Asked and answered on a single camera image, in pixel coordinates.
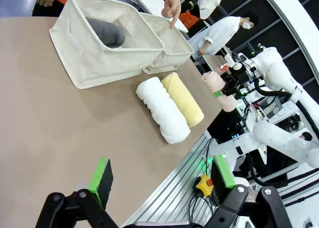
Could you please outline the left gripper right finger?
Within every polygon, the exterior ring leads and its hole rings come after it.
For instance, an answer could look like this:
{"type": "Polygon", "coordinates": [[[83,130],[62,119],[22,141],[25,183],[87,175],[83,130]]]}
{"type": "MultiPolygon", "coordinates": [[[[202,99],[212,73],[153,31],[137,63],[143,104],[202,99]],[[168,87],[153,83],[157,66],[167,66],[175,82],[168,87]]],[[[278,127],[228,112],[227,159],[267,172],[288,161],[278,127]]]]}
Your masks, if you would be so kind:
{"type": "Polygon", "coordinates": [[[223,155],[212,159],[210,177],[220,205],[204,225],[205,228],[231,228],[246,217],[253,228],[291,228],[292,224],[282,199],[273,186],[264,186],[258,192],[234,177],[223,155]]]}

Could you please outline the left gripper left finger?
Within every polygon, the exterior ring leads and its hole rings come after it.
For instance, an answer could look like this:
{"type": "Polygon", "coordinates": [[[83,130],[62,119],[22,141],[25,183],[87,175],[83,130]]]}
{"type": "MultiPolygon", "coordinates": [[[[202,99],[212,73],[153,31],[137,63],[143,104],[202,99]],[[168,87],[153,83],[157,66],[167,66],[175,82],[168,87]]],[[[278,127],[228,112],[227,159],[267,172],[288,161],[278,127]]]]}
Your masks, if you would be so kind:
{"type": "Polygon", "coordinates": [[[73,228],[79,221],[87,221],[92,228],[117,228],[106,212],[106,204],[113,183],[110,159],[100,159],[87,189],[71,195],[54,192],[47,196],[37,228],[73,228]]]}

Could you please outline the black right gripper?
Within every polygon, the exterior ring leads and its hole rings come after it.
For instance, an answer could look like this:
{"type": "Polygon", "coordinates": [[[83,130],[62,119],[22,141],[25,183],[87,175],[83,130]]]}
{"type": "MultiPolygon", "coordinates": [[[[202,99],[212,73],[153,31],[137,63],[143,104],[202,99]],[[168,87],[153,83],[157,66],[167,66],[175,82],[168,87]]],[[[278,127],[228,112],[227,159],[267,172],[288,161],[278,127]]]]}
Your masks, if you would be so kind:
{"type": "Polygon", "coordinates": [[[231,74],[225,72],[221,75],[221,78],[225,82],[225,86],[222,88],[222,90],[216,91],[214,93],[216,98],[221,96],[222,93],[226,96],[238,94],[238,88],[250,80],[249,75],[245,71],[231,74]]]}

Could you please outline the person's left hand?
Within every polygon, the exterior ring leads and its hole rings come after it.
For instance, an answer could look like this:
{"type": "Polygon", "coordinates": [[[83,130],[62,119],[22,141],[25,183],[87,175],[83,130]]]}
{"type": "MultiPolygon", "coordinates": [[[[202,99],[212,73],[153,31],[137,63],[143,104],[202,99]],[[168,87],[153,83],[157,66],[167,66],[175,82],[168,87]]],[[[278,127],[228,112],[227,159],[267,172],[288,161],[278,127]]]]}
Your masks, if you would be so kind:
{"type": "Polygon", "coordinates": [[[164,7],[161,11],[163,17],[172,19],[170,29],[173,29],[181,12],[180,0],[164,0],[164,7]]]}

